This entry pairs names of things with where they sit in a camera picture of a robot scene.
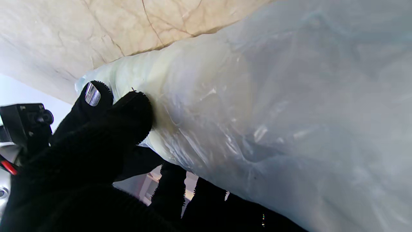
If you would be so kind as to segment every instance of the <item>marble surface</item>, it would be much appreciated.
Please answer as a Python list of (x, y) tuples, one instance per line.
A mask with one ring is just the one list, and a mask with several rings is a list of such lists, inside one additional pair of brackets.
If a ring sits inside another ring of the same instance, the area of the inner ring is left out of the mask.
[(87, 71), (214, 33), (271, 1), (1, 0), (0, 73), (73, 103)]

